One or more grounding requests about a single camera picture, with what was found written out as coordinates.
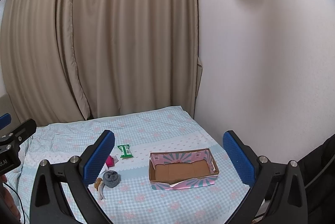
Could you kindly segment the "person's left hand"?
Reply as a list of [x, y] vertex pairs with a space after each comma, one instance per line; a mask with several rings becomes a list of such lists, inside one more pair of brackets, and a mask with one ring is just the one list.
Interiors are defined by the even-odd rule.
[[1, 189], [3, 194], [1, 194], [1, 203], [6, 204], [1, 206], [1, 223], [20, 223], [21, 214], [14, 202], [11, 193], [3, 186], [3, 183], [7, 183], [7, 177], [5, 175], [1, 176]]

